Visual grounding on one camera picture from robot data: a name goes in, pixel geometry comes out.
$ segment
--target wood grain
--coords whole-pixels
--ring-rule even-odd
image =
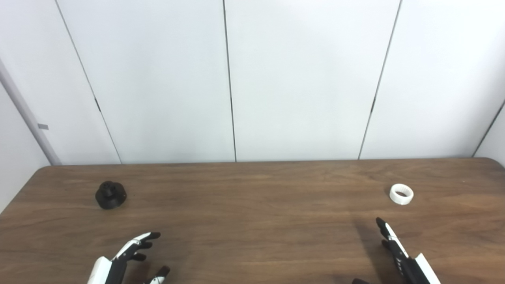
[[[102,210],[102,181],[128,199]],[[415,192],[406,206],[394,183]],[[386,220],[443,284],[505,282],[505,170],[489,159],[53,166],[0,215],[2,283],[86,283],[99,256],[160,231],[124,283],[401,283]]]

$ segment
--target white plastic ring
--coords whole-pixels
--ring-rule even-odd
[[[414,191],[412,191],[412,189],[405,184],[397,183],[391,187],[391,190],[389,191],[389,197],[395,203],[398,203],[400,205],[407,205],[414,197]]]

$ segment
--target robot finger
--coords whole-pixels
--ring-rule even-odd
[[[135,253],[131,256],[131,260],[144,261],[147,258],[145,254]]]
[[[170,267],[163,266],[160,270],[158,270],[158,272],[156,272],[153,278],[146,280],[144,284],[161,284],[163,283],[169,272]]]

